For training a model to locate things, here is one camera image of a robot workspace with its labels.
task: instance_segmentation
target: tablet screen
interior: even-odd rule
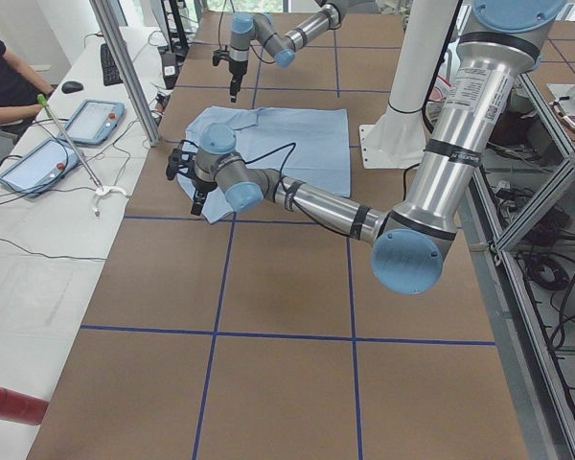
[[[74,139],[93,140],[106,123],[108,114],[114,111],[113,103],[86,103],[66,132]]]
[[[42,185],[40,181],[54,170],[58,163],[67,164],[67,154],[73,153],[70,147],[50,141],[30,156],[20,160],[14,168],[2,176],[2,180],[17,190],[33,190]]]

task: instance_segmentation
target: white pillar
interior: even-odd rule
[[[407,168],[424,154],[420,109],[459,0],[414,0],[385,113],[360,126],[364,168]]]

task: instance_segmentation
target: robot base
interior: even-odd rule
[[[361,125],[362,163],[366,169],[405,169],[424,156],[426,137],[420,112],[389,109],[376,125]]]

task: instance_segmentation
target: person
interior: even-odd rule
[[[0,40],[0,127],[21,135],[41,110],[36,96],[54,88]]]

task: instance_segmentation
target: computer mouse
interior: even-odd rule
[[[61,92],[64,94],[76,93],[83,89],[83,84],[78,81],[65,81],[61,86]]]

